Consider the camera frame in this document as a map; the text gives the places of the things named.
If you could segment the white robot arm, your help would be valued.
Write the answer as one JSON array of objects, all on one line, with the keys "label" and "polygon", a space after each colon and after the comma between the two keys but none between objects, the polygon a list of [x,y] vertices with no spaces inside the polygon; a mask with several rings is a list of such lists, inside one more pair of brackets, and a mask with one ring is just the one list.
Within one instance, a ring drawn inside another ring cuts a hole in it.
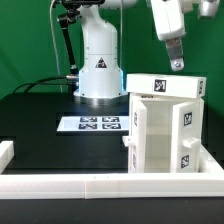
[{"label": "white robot arm", "polygon": [[[127,96],[123,72],[118,66],[117,30],[99,15],[99,9],[130,8],[138,0],[103,0],[100,6],[80,8],[84,39],[84,65],[79,71],[79,87],[74,97],[93,105],[107,105]],[[191,0],[146,0],[152,7],[157,37],[166,43],[171,68],[184,68],[181,38],[185,35],[184,13]]]}]

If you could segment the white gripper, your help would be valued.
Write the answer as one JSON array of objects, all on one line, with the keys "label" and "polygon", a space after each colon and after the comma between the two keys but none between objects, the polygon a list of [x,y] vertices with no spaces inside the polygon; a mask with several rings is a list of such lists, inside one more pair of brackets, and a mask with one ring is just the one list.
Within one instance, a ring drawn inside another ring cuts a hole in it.
[{"label": "white gripper", "polygon": [[184,68],[182,40],[185,35],[184,14],[193,10],[192,0],[151,0],[157,37],[166,41],[171,69]]}]

